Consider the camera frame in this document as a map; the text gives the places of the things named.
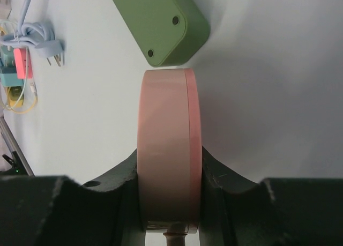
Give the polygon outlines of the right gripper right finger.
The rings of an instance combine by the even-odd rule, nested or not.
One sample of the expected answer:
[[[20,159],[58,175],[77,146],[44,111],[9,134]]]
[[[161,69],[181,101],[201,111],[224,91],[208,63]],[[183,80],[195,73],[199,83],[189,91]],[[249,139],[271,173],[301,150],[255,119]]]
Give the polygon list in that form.
[[[342,245],[342,179],[255,183],[202,157],[201,245]]]

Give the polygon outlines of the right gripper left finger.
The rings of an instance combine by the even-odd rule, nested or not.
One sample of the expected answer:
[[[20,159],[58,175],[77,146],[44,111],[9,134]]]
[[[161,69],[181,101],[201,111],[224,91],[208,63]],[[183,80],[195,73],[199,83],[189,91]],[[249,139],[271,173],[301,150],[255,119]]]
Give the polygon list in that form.
[[[137,155],[78,184],[1,176],[1,245],[141,245]]]

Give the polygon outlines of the pink round socket hub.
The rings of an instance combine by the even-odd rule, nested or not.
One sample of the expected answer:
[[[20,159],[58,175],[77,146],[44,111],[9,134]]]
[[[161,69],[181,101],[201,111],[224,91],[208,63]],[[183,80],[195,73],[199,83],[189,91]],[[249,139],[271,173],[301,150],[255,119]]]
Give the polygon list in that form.
[[[197,231],[202,133],[191,69],[145,72],[138,114],[137,174],[141,218],[147,231]]]

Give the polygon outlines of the small teal cube charger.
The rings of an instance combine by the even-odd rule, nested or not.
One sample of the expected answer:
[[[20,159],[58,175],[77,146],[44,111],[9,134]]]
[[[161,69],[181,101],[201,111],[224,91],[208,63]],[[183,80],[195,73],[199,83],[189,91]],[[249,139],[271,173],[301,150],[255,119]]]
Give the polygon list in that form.
[[[17,77],[16,68],[1,67],[1,84],[4,87],[23,86],[24,80]]]

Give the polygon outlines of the red pink cube charger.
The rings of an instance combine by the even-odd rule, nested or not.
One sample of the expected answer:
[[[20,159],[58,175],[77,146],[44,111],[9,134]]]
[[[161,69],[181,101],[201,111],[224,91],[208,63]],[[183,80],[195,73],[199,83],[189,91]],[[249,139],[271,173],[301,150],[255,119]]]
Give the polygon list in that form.
[[[32,64],[28,48],[15,48],[14,62],[18,79],[32,79]]]

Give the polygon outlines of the green power strip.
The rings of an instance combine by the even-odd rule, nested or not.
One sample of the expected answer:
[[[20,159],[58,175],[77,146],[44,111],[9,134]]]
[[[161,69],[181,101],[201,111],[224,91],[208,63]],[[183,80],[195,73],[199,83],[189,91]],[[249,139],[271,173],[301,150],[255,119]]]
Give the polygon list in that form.
[[[211,27],[194,0],[112,0],[152,67],[185,64]]]

